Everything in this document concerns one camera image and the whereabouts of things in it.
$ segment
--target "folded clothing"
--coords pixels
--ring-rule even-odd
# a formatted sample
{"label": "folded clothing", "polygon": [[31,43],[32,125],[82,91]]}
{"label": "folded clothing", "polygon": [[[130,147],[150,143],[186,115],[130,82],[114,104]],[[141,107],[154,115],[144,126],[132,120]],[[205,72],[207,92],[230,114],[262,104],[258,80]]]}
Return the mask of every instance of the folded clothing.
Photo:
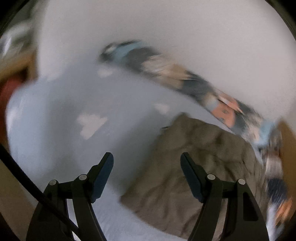
{"label": "folded clothing", "polygon": [[[187,239],[202,204],[193,197],[180,167],[183,152],[188,152],[196,164],[221,180],[246,180],[266,216],[264,170],[251,145],[237,135],[186,114],[163,129],[148,159],[149,166],[121,197],[121,202],[150,225]],[[227,201],[223,200],[213,240],[218,240],[222,233],[226,209]]]}
{"label": "folded clothing", "polygon": [[269,135],[275,127],[272,121],[263,119],[251,107],[214,88],[202,77],[141,41],[112,43],[103,50],[101,57],[105,61],[155,77],[160,84],[191,96],[233,133],[253,145],[260,147],[268,144]]}

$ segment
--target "brown garment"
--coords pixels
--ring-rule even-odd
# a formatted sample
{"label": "brown garment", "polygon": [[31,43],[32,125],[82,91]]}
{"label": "brown garment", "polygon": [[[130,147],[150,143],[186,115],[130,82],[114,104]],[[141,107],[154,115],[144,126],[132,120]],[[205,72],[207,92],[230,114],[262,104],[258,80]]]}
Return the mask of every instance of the brown garment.
{"label": "brown garment", "polygon": [[[186,114],[164,129],[148,168],[121,197],[121,202],[153,227],[187,239],[202,204],[193,197],[180,167],[183,152],[221,180],[245,179],[261,211],[266,213],[264,172],[251,145],[240,136]],[[226,207],[227,201],[223,200],[213,240],[223,230]]]}

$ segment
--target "silver screw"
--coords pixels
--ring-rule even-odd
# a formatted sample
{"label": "silver screw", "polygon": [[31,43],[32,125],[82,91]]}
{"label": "silver screw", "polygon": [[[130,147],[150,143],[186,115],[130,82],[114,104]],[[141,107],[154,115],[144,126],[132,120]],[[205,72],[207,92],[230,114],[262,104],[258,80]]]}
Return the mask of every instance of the silver screw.
{"label": "silver screw", "polygon": [[86,178],[87,178],[87,175],[85,175],[85,174],[82,174],[79,176],[79,180],[81,180],[81,181],[85,180]]}
{"label": "silver screw", "polygon": [[49,185],[50,186],[53,186],[53,185],[55,185],[57,183],[57,181],[55,180],[55,179],[53,179],[53,180],[51,180],[50,182],[49,182]]}
{"label": "silver screw", "polygon": [[213,175],[213,174],[209,174],[209,175],[207,176],[207,178],[208,178],[209,180],[214,180],[216,177],[215,177],[215,175]]}
{"label": "silver screw", "polygon": [[246,184],[246,181],[244,179],[239,179],[239,184],[245,185]]}

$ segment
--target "red object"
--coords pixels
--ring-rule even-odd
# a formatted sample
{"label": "red object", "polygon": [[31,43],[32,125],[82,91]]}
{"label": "red object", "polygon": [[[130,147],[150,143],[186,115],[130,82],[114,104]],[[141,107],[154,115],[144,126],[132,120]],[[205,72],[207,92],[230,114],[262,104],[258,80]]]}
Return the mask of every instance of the red object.
{"label": "red object", "polygon": [[6,140],[5,111],[13,92],[22,85],[21,74],[15,74],[0,87],[0,141]]}

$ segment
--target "mattress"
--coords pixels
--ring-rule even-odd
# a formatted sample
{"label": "mattress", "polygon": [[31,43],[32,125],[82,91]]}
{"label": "mattress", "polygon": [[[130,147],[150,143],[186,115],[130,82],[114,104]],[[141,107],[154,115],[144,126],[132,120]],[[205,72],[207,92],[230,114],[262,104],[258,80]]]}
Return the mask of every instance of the mattress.
{"label": "mattress", "polygon": [[[145,168],[161,128],[180,112],[228,129],[191,98],[98,64],[94,53],[13,94],[6,112],[11,154],[43,191],[52,179],[61,183],[87,173],[111,152],[113,170],[93,204],[107,240],[182,240],[144,223],[119,198]],[[75,220],[70,201],[69,213]]]}

